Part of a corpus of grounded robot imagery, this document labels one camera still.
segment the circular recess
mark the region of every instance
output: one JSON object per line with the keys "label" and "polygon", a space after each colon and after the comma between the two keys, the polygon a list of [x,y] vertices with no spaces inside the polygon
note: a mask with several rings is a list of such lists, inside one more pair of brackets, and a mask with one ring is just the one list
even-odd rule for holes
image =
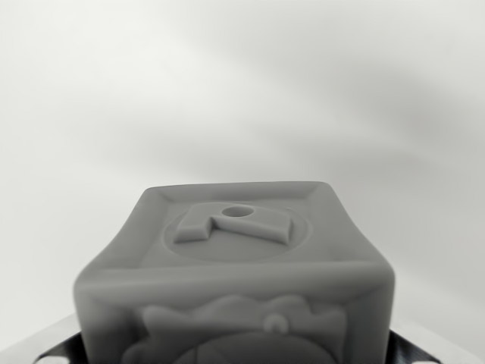
{"label": "circular recess", "polygon": [[[205,240],[191,240],[183,243],[174,241],[175,232],[186,212],[178,215],[164,229],[163,244],[172,252],[188,258],[206,262],[257,262],[280,254],[288,253],[303,243],[308,236],[308,221],[292,209],[278,209],[291,218],[291,230],[288,244],[263,239],[260,237],[236,234],[229,231],[214,229]],[[250,206],[234,205],[225,208],[222,213],[232,214],[234,218],[255,212]],[[161,251],[155,251],[144,261],[144,267],[158,266]]]}
{"label": "circular recess", "polygon": [[254,209],[248,206],[231,206],[222,210],[222,215],[226,215],[231,218],[241,218],[243,216],[251,215],[254,211]]}

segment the white backdrop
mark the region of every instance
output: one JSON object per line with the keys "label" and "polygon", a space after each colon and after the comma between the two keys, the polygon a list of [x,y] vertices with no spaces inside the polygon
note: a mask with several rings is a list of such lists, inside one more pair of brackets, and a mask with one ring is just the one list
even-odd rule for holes
{"label": "white backdrop", "polygon": [[483,2],[0,2],[0,350],[146,187],[330,183],[394,314],[485,358]]}

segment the dark base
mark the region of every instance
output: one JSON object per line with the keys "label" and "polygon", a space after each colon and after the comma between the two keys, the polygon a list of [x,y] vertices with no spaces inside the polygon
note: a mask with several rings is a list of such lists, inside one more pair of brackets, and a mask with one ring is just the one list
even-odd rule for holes
{"label": "dark base", "polygon": [[[84,351],[83,339],[80,334],[68,338],[43,353],[38,359],[44,356],[65,356],[69,359],[70,364],[89,364],[86,358],[86,352]],[[426,353],[394,331],[391,331],[386,364],[412,364],[418,361],[441,363],[437,358]]]}

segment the cube side face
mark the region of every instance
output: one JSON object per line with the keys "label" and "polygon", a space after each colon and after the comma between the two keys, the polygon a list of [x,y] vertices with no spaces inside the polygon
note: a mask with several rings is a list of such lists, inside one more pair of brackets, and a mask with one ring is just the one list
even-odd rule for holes
{"label": "cube side face", "polygon": [[[75,284],[92,364],[195,363],[194,350],[216,363],[210,354],[215,347],[244,357],[261,341],[266,356],[248,362],[281,362],[299,350],[305,359],[302,348],[313,362],[384,361],[393,272],[350,220],[332,221],[345,217],[333,191],[318,183],[247,185],[144,193],[121,232]],[[321,203],[329,204],[328,211],[321,211]],[[240,224],[248,209],[260,217]],[[319,218],[330,221],[323,230]],[[332,225],[346,232],[334,228],[328,243],[322,231]],[[186,230],[177,235],[181,227]],[[244,229],[250,234],[241,234]],[[349,252],[351,243],[340,249],[338,239],[360,243],[360,259]],[[142,241],[132,262],[130,240]],[[233,244],[229,258],[224,251],[204,253],[224,243]],[[240,246],[253,251],[240,250],[244,260],[234,261],[231,253]],[[275,354],[281,346],[287,348],[284,357]]]}

